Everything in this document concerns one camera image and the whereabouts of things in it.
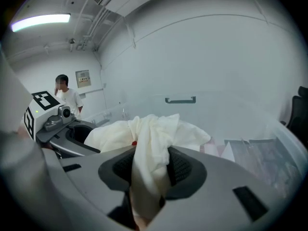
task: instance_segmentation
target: ceiling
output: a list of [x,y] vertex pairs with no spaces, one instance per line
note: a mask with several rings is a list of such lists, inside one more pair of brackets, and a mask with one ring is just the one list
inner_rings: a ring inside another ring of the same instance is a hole
[[93,50],[120,17],[94,0],[26,0],[12,23],[52,13],[70,13],[71,17],[68,23],[42,24],[17,32],[6,30],[1,43],[9,62],[56,49],[70,50],[71,38],[76,41],[72,50],[81,50],[81,46],[83,50]]

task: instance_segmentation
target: white wall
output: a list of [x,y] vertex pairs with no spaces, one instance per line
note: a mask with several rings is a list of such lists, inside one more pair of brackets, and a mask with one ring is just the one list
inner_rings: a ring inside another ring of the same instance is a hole
[[[30,93],[49,90],[54,92],[55,78],[68,76],[68,86],[81,95],[84,107],[83,119],[102,112],[106,108],[100,80],[101,66],[92,52],[53,51],[49,55],[33,56],[11,65],[17,77]],[[78,88],[76,71],[89,70],[91,86]]]
[[276,0],[153,0],[100,46],[107,108],[154,94],[229,91],[288,120],[307,49]]

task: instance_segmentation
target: white cloth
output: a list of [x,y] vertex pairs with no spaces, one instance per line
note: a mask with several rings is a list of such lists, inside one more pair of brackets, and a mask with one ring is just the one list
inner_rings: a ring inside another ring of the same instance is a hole
[[78,92],[73,89],[68,89],[67,92],[62,92],[60,90],[56,96],[66,102],[66,105],[71,108],[71,113],[73,113],[78,120],[81,120],[81,115],[78,108],[82,107],[83,103]]
[[131,173],[132,206],[134,213],[152,219],[160,210],[161,196],[170,188],[168,147],[177,145],[199,151],[200,145],[209,140],[206,132],[181,121],[176,114],[117,121],[91,131],[84,144],[102,153],[138,141]]

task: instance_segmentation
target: black chair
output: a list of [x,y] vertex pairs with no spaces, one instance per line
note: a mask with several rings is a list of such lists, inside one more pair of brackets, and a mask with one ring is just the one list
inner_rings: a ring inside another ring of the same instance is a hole
[[308,89],[300,87],[298,94],[300,97],[292,98],[291,118],[286,127],[308,148]]

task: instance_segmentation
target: black hair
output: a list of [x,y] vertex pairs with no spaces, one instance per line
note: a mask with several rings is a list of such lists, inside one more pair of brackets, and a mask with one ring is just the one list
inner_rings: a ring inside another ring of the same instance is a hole
[[56,78],[56,83],[60,83],[60,81],[65,81],[66,86],[68,87],[68,77],[66,75],[59,75]]

